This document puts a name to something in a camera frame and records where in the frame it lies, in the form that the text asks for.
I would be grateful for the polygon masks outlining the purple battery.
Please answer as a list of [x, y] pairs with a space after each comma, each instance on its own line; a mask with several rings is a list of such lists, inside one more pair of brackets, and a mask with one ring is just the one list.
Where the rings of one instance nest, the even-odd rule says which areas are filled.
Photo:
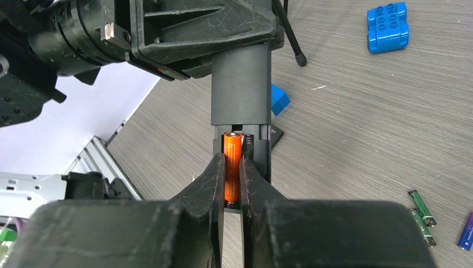
[[457, 246], [465, 251], [470, 251], [472, 248], [472, 221], [473, 211], [469, 213], [457, 243]]

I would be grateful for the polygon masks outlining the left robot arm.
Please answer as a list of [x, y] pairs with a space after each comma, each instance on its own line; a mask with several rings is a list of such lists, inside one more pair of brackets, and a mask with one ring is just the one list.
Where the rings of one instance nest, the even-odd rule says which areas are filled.
[[1, 126], [62, 103], [58, 77], [93, 85], [129, 63], [164, 80], [203, 78], [217, 53], [284, 42], [281, 1], [2, 1]]

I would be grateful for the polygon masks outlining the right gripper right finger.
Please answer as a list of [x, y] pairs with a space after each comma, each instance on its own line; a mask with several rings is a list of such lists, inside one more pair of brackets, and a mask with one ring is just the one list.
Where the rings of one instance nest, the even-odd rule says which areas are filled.
[[240, 165], [240, 203], [244, 267], [275, 267], [267, 205], [285, 200], [259, 173], [251, 159]]

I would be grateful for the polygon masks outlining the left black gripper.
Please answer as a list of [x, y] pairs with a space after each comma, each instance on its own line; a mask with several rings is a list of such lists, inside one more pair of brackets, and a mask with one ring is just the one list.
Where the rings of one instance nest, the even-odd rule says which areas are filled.
[[143, 30], [135, 57], [129, 1], [59, 1], [55, 29], [65, 48], [57, 73], [93, 82], [100, 68], [126, 61], [168, 81], [198, 79], [211, 74], [215, 54], [264, 42], [272, 50], [284, 44], [283, 28], [274, 27], [270, 1], [142, 1], [140, 6], [142, 27], [166, 28], [208, 17], [210, 26], [250, 28], [178, 30], [176, 37], [156, 36], [150, 44]]

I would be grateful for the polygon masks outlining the black remote control back up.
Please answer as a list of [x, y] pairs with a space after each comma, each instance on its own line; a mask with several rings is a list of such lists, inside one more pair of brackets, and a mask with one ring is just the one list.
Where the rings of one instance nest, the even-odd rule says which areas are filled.
[[211, 125], [214, 154], [224, 155], [224, 135], [253, 136], [260, 175], [271, 181], [271, 48], [268, 43], [219, 53], [211, 74]]

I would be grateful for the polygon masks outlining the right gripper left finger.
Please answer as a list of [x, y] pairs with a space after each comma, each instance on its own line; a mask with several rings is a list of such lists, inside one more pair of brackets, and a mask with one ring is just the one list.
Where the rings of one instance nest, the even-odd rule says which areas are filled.
[[171, 241], [170, 267], [221, 267], [225, 156], [218, 153], [171, 201], [180, 209]]

